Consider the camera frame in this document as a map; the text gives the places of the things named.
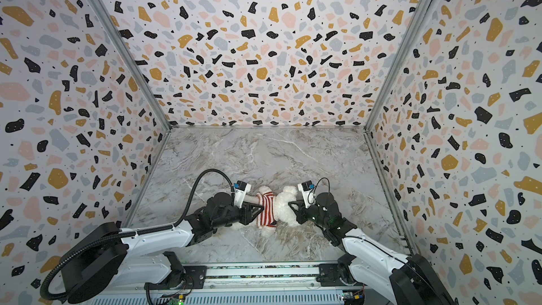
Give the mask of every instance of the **marble floor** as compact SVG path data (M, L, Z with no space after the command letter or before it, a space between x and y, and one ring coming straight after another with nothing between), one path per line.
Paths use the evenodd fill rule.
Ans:
M234 182L252 184L251 194L261 185L277 193L285 185L327 177L343 217L380 243L406 253L361 129L173 129L131 227L175 221L194 180L207 168L220 169ZM317 195L327 192L325 185L320 183ZM215 193L228 191L220 175L208 173L189 214ZM255 226L221 227L210 239L174 251L188 263L331 261L343 254L310 222L297 227L279 222L271 236Z

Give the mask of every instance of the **terrazzo wallpaper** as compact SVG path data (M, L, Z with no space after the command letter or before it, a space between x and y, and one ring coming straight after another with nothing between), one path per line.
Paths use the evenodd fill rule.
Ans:
M103 0L172 125L364 125L418 0Z
M85 0L0 7L0 303L51 304L41 281L120 225L165 130Z
M369 130L415 244L460 304L542 299L541 3L434 0Z

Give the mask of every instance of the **teddy bear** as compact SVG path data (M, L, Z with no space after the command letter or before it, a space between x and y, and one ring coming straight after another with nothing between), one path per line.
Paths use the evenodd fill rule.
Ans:
M256 195L245 195L243 201L264 207L263 212L251 224L255 224L266 236L274 233L279 220L288 226L298 226L295 213L288 205L288 202L296 200L297 193L298 190L294 186L285 186L277 195L268 186L261 186Z

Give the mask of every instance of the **cable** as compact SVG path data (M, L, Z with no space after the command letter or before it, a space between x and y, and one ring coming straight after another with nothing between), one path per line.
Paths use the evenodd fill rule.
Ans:
M49 292L49 285L51 284L51 281L53 281L53 278L69 262L71 262L73 259L75 259L79 255L83 254L84 252L88 251L92 247L99 246L99 245L104 244L104 243L106 243L108 241L114 241L114 240L117 240L117 239L122 239L122 238L127 238L127 237L134 237L136 234L138 234L138 235L151 234L151 233L154 233L154 232L170 230L170 229L172 229L174 227L177 227L181 223L181 221L184 220L184 217L188 213L188 209L190 208L190 204L192 203L192 198L194 196L194 193L196 191L196 187L198 186L198 183L200 182L201 178L204 175L206 175L207 173L209 173L209 172L219 173L221 176L223 176L227 180L228 184L230 185L230 190L232 192L235 191L234 185L231 183L231 180L226 175L226 173L224 173L224 172L222 172L222 171L220 171L218 169L215 169L215 168L206 169L205 171L200 173L198 178L196 178L196 181L194 182L194 185L192 187L192 190L190 191L190 195L189 195L188 200L186 202L186 207L184 208L183 214L179 217L179 219L177 221L175 221L175 223L168 224L168 225L161 225L161 226L157 226L157 227L151 227L151 228L144 228L144 229L139 230L137 232L136 231L130 231L130 232L121 232L119 234L112 234L110 236L102 237L100 239L92 241L91 243L86 244L85 246L81 247L80 249L72 252L63 261L59 262L58 265L56 267L54 267L51 270L51 272L49 272L49 274L47 274L47 277L45 277L45 279L43 280L43 283L41 284L41 287L40 287L40 296L45 300L58 300L58 299L66 298L67 295L68 295L66 292L56 293L56 294L53 294L53 293Z

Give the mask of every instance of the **terrazzo pattern wall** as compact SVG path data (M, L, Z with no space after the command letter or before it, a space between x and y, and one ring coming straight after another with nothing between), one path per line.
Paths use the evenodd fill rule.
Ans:
M165 131L85 0L0 7L0 303L50 304L41 281L120 225Z
M103 0L173 125L364 125L418 0Z
M460 304L540 304L542 0L434 0L370 135Z

